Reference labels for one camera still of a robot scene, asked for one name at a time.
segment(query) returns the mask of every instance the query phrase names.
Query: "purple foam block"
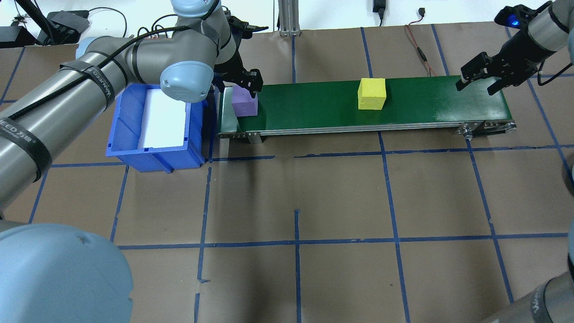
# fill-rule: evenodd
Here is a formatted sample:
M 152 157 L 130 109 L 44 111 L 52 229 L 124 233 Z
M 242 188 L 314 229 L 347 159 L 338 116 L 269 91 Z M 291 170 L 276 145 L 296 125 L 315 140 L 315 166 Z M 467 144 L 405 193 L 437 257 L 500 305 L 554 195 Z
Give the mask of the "purple foam block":
M 255 95 L 255 98 L 252 98 L 249 91 L 241 86 L 233 85 L 231 105 L 233 106 L 233 110 L 237 117 L 256 116 L 257 103 L 257 95 Z

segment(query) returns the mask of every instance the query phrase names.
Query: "conveyor belt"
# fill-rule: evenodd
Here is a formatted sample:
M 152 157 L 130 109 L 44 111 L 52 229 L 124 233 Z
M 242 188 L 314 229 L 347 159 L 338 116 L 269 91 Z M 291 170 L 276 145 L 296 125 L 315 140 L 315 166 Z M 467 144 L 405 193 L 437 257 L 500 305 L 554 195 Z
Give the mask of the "conveyor belt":
M 236 118 L 231 88 L 220 104 L 219 137 L 358 132 L 458 127 L 470 123 L 513 122 L 504 95 L 489 96 L 494 80 L 481 80 L 458 92 L 459 76 L 387 79 L 382 110 L 358 110 L 359 81 L 278 84 L 263 87 L 255 117 Z

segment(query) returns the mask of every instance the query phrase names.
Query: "white wall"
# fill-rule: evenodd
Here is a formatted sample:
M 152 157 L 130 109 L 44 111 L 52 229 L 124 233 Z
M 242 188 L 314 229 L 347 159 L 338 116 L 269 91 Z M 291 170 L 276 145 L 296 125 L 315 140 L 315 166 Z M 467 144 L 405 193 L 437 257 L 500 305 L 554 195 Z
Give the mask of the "white wall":
M 169 0 L 37 0 L 47 15 L 50 11 L 87 10 L 98 6 L 113 7 L 127 18 L 127 35 L 136 34 L 140 26 L 150 28 L 152 22 L 165 14 L 173 13 Z M 419 7 L 426 8 L 425 24 L 451 22 L 492 21 L 504 6 L 524 4 L 539 7 L 544 0 L 387 0 L 384 26 L 403 25 L 418 19 Z M 233 15 L 252 25 L 269 26 L 277 23 L 277 0 L 222 0 Z M 305 29 L 337 29 L 378 26 L 378 15 L 371 12 L 373 0 L 300 0 L 300 25 Z M 10 25 L 16 15 L 13 0 L 0 2 L 0 25 Z M 93 11 L 89 17 L 90 28 L 83 37 L 121 36 L 122 17 L 109 10 Z M 40 28 L 29 20 L 28 29 L 37 35 Z M 162 26 L 173 26 L 174 17 L 162 21 Z

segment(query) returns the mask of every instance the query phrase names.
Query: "power adapter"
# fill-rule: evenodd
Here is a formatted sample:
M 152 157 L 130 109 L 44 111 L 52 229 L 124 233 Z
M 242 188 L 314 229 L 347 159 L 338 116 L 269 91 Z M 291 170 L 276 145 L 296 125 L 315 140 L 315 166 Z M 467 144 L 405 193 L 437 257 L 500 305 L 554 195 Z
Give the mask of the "power adapter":
M 373 0 L 373 12 L 379 14 L 381 23 L 385 15 L 385 9 L 387 9 L 387 0 Z

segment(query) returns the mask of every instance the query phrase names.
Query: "yellow foam cube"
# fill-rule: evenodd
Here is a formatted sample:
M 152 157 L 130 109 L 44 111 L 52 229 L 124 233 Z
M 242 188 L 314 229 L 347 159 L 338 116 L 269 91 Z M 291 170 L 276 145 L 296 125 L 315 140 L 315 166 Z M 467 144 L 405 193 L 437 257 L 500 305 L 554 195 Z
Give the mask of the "yellow foam cube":
M 387 99 L 385 79 L 361 79 L 357 97 L 359 110 L 382 110 Z

